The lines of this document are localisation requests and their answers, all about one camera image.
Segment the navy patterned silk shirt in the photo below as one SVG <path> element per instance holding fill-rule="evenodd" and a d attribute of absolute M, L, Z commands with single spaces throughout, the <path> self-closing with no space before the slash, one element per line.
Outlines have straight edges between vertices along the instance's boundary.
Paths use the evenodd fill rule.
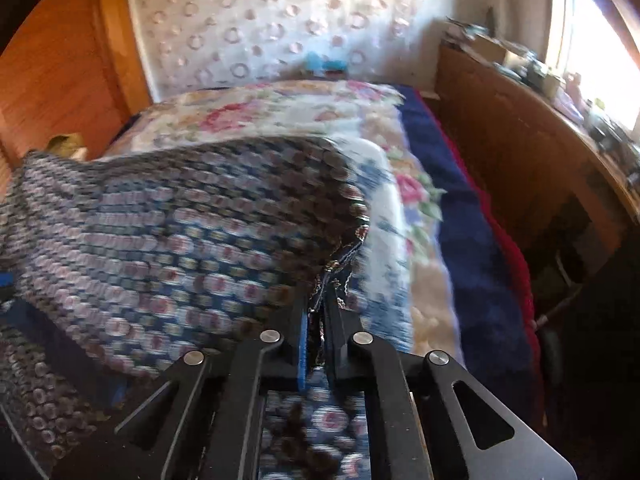
<path fill-rule="evenodd" d="M 1 411 L 47 477 L 132 387 L 318 299 L 368 232 L 356 165 L 266 136 L 94 162 L 33 152 L 1 206 Z"/>

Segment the navy blue blanket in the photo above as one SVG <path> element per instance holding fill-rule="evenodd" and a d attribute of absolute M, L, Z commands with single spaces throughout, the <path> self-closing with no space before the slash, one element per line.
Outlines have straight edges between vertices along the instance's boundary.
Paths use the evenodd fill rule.
<path fill-rule="evenodd" d="M 410 151 L 445 192 L 438 241 L 451 278 L 464 364 L 532 426 L 532 354 L 500 248 L 435 115 L 418 90 L 404 84 L 397 89 L 405 99 L 399 111 Z"/>

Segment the blue floral white bedsheet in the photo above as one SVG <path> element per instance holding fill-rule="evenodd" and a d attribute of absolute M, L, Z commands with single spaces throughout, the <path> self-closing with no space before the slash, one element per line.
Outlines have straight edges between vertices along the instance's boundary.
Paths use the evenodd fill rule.
<path fill-rule="evenodd" d="M 373 142 L 344 138 L 349 182 L 362 192 L 369 232 L 352 263 L 346 306 L 360 315 L 368 332 L 397 350 L 412 347 L 410 266 L 404 207 L 390 163 Z"/>

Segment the pink floral quilt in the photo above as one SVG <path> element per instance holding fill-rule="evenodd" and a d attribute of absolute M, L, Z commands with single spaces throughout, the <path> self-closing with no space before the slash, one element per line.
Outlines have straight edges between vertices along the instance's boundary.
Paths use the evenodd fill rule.
<path fill-rule="evenodd" d="M 344 138 L 373 142 L 390 163 L 404 207 L 413 329 L 408 352 L 424 356 L 444 350 L 461 360 L 454 295 L 438 241 L 445 192 L 436 188 L 410 152 L 399 111 L 404 101 L 390 86 L 352 80 L 281 81 L 186 92 L 144 110 L 105 154 L 115 157 L 277 134 L 324 136 L 340 150 Z"/>

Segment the brown plush toy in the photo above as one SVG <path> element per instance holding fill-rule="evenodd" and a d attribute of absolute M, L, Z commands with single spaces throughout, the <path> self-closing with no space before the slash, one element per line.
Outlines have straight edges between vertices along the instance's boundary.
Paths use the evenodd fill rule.
<path fill-rule="evenodd" d="M 51 138 L 46 151 L 56 156 L 84 162 L 88 157 L 88 148 L 80 133 L 58 134 Z"/>

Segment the red blanket edge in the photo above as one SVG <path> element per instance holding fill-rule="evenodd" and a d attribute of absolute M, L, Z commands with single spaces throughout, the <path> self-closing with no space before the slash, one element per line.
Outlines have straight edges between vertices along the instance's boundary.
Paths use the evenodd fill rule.
<path fill-rule="evenodd" d="M 544 430 L 544 384 L 542 383 L 542 375 L 540 371 L 540 344 L 535 333 L 534 298 L 532 285 L 530 284 L 528 265 L 521 253 L 521 249 L 514 240 L 512 240 L 509 233 L 500 226 L 500 223 L 492 213 L 490 195 L 480 188 L 474 181 L 473 177 L 469 173 L 469 169 L 465 166 L 465 162 L 457 145 L 454 143 L 454 140 L 452 140 L 450 136 L 447 136 L 446 133 L 442 136 L 444 137 L 452 156 L 454 156 L 454 160 L 456 161 L 459 169 L 462 171 L 462 174 L 468 181 L 470 187 L 476 193 L 478 200 L 480 201 L 480 210 L 482 211 L 488 226 L 490 226 L 492 234 L 494 234 L 504 262 L 506 263 L 506 268 L 508 269 L 510 278 L 510 286 L 516 300 L 518 300 L 524 334 L 529 345 L 530 353 L 532 354 L 532 365 L 530 368 L 532 369 L 533 385 L 529 390 L 533 399 L 533 411 L 529 417 L 529 421 L 532 423 L 532 427 L 536 431 L 541 432 Z"/>

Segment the wooden louvered wardrobe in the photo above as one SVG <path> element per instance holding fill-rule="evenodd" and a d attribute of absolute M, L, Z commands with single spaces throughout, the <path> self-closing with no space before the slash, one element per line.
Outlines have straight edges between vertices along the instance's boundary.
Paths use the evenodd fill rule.
<path fill-rule="evenodd" d="M 151 103 L 128 0 L 1 0 L 1 181 L 77 133 L 101 156 Z"/>

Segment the long wooden side cabinet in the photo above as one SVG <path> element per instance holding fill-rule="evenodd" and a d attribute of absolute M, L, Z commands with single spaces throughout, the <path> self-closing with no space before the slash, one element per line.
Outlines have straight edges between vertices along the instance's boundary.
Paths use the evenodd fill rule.
<path fill-rule="evenodd" d="M 638 228 L 620 170 L 533 90 L 440 46 L 435 91 L 442 128 L 530 270 L 566 250 L 593 274 Z"/>

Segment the sheer circle-patterned curtain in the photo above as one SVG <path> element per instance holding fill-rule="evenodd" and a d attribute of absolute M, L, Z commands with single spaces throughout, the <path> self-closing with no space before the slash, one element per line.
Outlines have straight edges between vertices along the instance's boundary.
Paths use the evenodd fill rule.
<path fill-rule="evenodd" d="M 152 99 L 303 78 L 310 58 L 352 79 L 433 87 L 449 20 L 494 0 L 128 0 Z"/>

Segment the teal box behind bed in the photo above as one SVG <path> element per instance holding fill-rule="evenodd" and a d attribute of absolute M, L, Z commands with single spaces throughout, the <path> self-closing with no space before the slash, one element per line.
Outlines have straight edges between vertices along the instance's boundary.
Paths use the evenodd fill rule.
<path fill-rule="evenodd" d="M 346 73 L 348 66 L 342 60 L 334 60 L 334 58 L 327 58 L 316 52 L 309 52 L 305 58 L 304 69 L 306 72 L 318 76 L 327 73 Z"/>

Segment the cardboard box on cabinet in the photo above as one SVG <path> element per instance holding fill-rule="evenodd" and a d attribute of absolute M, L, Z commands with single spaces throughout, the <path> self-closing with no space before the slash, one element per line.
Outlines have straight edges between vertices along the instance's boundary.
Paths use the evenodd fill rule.
<path fill-rule="evenodd" d="M 488 63 L 502 64 L 510 51 L 499 41 L 476 35 L 470 42 L 471 49 Z"/>

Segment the bright window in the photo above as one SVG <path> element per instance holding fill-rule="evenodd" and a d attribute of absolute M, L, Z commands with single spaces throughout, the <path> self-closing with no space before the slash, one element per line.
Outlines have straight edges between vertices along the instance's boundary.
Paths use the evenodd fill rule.
<path fill-rule="evenodd" d="M 603 105 L 613 122 L 634 130 L 639 67 L 593 0 L 551 0 L 546 63 L 582 76 L 582 98 Z"/>

